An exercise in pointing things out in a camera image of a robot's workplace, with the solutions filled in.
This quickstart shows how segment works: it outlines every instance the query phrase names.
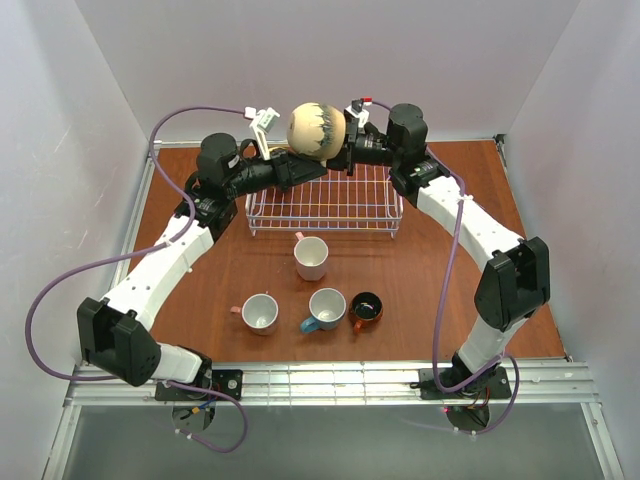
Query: brown tabletop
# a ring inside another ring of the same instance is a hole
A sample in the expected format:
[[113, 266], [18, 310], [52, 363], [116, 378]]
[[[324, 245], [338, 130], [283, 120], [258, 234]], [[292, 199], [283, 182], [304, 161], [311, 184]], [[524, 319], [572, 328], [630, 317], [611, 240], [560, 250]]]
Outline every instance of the brown tabletop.
[[[466, 181], [467, 191], [507, 228], [523, 234], [520, 217], [493, 142], [432, 144], [434, 152]], [[197, 149], [164, 149], [160, 162], [179, 184], [195, 170]], [[179, 203], [154, 173], [136, 249], [152, 245]], [[224, 235], [195, 264], [160, 310], [152, 333], [159, 342], [198, 350], [218, 362], [422, 360], [431, 342], [451, 237], [435, 221], [405, 202], [395, 239], [388, 233], [318, 232], [329, 245], [329, 272], [319, 282], [296, 273], [292, 232], [259, 231], [251, 236], [238, 201], [239, 215]], [[480, 272], [459, 249], [441, 335], [441, 357], [451, 358], [475, 319], [473, 295]], [[356, 336], [345, 320], [328, 332], [302, 334], [311, 294], [333, 287], [347, 302], [358, 292], [375, 292], [384, 303], [378, 325]], [[280, 309], [276, 332], [252, 333], [233, 305], [268, 292]], [[516, 334], [509, 351], [519, 357], [563, 356], [548, 307]]]

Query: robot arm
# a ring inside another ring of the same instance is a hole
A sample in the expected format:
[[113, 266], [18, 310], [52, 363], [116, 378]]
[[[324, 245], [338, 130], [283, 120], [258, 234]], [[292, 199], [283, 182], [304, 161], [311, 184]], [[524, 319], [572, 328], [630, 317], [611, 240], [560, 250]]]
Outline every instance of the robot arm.
[[[356, 100], [344, 113], [322, 104], [298, 107], [287, 134], [293, 151], [269, 152], [266, 137], [259, 135], [260, 153], [247, 159], [243, 157], [247, 141], [238, 149], [231, 135], [205, 138], [198, 170], [185, 186], [196, 205], [196, 222], [179, 242], [147, 255], [100, 301], [87, 298], [80, 305], [83, 359], [134, 386], [149, 379], [208, 386], [209, 358], [158, 344], [149, 330], [173, 288], [234, 218], [235, 199], [242, 195], [272, 186], [287, 189], [323, 176], [327, 169], [350, 175], [356, 164], [384, 165], [390, 167], [396, 191], [452, 234], [460, 189], [450, 172], [425, 151], [427, 125], [422, 111], [410, 104], [396, 105], [386, 133], [381, 134], [368, 123], [367, 103], [370, 99]], [[268, 116], [269, 122], [275, 118]], [[263, 133], [271, 124], [262, 125]], [[187, 215], [183, 201], [158, 242], [181, 230]], [[475, 295], [479, 315], [454, 355], [453, 367], [440, 375], [445, 386], [469, 378], [501, 354], [518, 328], [549, 300], [549, 253], [540, 239], [522, 239], [466, 198], [460, 243], [483, 271]], [[489, 370], [470, 387], [481, 388], [491, 375]]]
[[[274, 152], [267, 162], [260, 155], [244, 158], [242, 150], [224, 133], [204, 139], [198, 171], [185, 185], [196, 207], [195, 221], [176, 243], [146, 255], [101, 300], [82, 302], [77, 320], [83, 360], [133, 386], [150, 379], [210, 386], [209, 358], [153, 339], [149, 331], [156, 314], [233, 220], [237, 197], [272, 186], [289, 188], [327, 173], [318, 162], [291, 152]], [[188, 214], [183, 201], [156, 244], [166, 243], [182, 230]]]

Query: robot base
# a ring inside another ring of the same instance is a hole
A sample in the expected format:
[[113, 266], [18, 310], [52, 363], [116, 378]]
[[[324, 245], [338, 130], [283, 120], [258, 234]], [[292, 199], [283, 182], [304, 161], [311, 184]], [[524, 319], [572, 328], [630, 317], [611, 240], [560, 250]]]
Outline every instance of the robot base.
[[[443, 393], [438, 390], [433, 381], [433, 371], [430, 368], [422, 368], [418, 370], [420, 388], [420, 398], [422, 400], [460, 400], [466, 395], [461, 392]], [[495, 374], [482, 386], [484, 389], [488, 387], [490, 390], [490, 398], [496, 400], [508, 400], [511, 398], [511, 387], [507, 378], [507, 371], [503, 367], [496, 368]]]
[[[213, 370], [211, 372], [211, 385], [202, 385], [202, 388], [211, 388], [240, 400], [242, 397], [242, 370]], [[158, 382], [154, 398], [159, 402], [200, 402], [208, 397], [206, 393], [165, 387], [161, 382]]]

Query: wire rack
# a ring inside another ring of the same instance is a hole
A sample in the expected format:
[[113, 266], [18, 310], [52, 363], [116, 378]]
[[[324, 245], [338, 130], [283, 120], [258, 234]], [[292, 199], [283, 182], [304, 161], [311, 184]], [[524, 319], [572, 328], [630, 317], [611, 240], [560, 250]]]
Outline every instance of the wire rack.
[[249, 195], [249, 229], [388, 232], [395, 237], [402, 199], [391, 186], [389, 169], [358, 165], [352, 177], [328, 175], [282, 192], [275, 188]]

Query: mug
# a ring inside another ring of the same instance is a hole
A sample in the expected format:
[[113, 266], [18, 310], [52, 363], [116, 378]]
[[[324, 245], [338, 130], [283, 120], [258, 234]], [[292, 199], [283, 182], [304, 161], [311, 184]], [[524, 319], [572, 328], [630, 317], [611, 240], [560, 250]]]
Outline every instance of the mug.
[[293, 249], [298, 274], [308, 282], [315, 282], [327, 273], [329, 247], [321, 238], [305, 237], [302, 232], [296, 233], [298, 243]]
[[353, 323], [353, 333], [360, 333], [363, 327], [371, 327], [382, 318], [382, 300], [375, 293], [361, 292], [351, 300], [349, 320]]
[[249, 297], [242, 309], [232, 307], [232, 313], [242, 313], [244, 323], [258, 335], [271, 335], [276, 329], [278, 319], [278, 302], [265, 293], [257, 293]]
[[309, 300], [311, 316], [300, 324], [302, 333], [332, 330], [338, 326], [347, 309], [347, 301], [334, 288], [321, 288]]

